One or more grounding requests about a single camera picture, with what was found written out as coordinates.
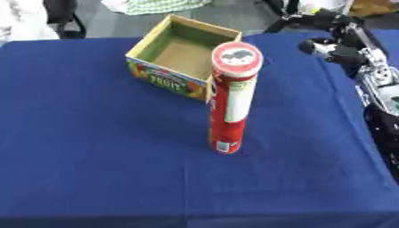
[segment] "open cardboard box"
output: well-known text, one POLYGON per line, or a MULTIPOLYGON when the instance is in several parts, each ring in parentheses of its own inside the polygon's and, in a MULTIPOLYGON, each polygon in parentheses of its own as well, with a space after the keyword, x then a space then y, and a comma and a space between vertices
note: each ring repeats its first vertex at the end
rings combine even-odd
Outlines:
POLYGON ((133 74, 202 101, 211 95, 211 54, 218 45, 240 41, 239 31, 168 15, 126 54, 133 74))

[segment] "floor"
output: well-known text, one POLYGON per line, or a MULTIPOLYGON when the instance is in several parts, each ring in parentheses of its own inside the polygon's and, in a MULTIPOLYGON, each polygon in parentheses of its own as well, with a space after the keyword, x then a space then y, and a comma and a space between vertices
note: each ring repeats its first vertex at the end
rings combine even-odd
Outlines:
MULTIPOLYGON (((87 37, 142 37, 148 33, 165 14, 127 16, 108 10, 101 0, 77 0, 77 15, 87 26, 87 37)), ((263 32, 278 16, 259 0, 214 0, 204 7, 176 12, 186 18, 238 29, 244 36, 263 32)), ((374 29, 399 29, 399 13, 366 20, 374 29)))

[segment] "robotic hand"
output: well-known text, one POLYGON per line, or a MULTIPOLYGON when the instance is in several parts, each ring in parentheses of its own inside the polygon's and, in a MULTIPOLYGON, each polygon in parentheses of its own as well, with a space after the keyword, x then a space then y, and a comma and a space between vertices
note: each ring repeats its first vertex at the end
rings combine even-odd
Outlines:
POLYGON ((387 51, 358 18, 320 9, 314 15, 283 16, 272 31, 291 23, 331 33, 332 38, 309 39, 298 47, 304 53, 341 65, 356 82, 370 132, 399 181, 399 71, 389 66, 387 51))

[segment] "pringles can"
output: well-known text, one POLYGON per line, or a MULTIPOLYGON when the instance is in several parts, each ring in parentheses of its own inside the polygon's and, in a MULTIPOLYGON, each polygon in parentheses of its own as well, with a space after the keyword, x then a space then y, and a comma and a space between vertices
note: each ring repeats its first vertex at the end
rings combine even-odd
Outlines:
POLYGON ((212 52, 209 138, 215 151, 232 154, 241 147, 263 61, 256 47, 243 42, 224 43, 212 52))

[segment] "table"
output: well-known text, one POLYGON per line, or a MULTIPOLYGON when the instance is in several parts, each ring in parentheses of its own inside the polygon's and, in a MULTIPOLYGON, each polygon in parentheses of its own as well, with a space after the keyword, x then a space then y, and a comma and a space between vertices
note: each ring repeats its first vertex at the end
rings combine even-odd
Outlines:
MULTIPOLYGON (((397 65, 398 31, 377 35, 397 65)), ((232 156, 208 148, 205 104, 130 76, 138 39, 5 45, 0 224, 397 227, 399 190, 353 82, 297 50, 320 36, 246 38, 268 64, 232 156)))

